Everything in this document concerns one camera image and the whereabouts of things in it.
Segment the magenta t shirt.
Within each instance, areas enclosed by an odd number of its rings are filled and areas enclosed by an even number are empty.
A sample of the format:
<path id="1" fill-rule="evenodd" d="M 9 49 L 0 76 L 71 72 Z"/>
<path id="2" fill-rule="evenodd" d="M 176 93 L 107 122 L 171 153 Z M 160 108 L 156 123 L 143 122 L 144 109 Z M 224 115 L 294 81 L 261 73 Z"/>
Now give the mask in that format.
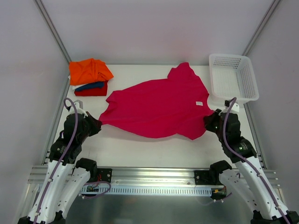
<path id="1" fill-rule="evenodd" d="M 172 68 L 165 79 L 113 91 L 99 119 L 104 125 L 147 138 L 179 134 L 194 140 L 206 131 L 203 118 L 213 113 L 208 97 L 200 77 L 184 62 Z"/>

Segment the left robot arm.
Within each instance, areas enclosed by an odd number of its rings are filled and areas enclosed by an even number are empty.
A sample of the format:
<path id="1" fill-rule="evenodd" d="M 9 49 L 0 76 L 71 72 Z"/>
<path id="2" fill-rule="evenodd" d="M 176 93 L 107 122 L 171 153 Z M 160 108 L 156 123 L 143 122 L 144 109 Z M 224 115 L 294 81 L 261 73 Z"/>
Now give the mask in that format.
<path id="1" fill-rule="evenodd" d="M 69 114 L 64 129 L 50 148 L 49 163 L 41 192 L 20 224 L 64 224 L 75 198 L 85 183 L 98 179 L 97 163 L 77 156 L 87 137 L 101 130 L 102 122 L 88 112 Z"/>

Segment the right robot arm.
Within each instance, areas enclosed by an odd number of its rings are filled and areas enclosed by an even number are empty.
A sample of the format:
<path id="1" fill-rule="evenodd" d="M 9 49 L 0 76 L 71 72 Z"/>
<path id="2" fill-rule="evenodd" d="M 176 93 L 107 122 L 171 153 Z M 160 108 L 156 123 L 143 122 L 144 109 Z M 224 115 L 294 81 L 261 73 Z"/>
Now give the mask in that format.
<path id="1" fill-rule="evenodd" d="M 297 224 L 299 215 L 282 202 L 272 187 L 252 144 L 241 136 L 237 114 L 215 110 L 204 117 L 207 131 L 219 139 L 225 155 L 232 161 L 244 180 L 233 173 L 226 161 L 211 165 L 209 179 L 223 184 L 230 193 L 242 199 L 253 213 L 252 224 Z"/>

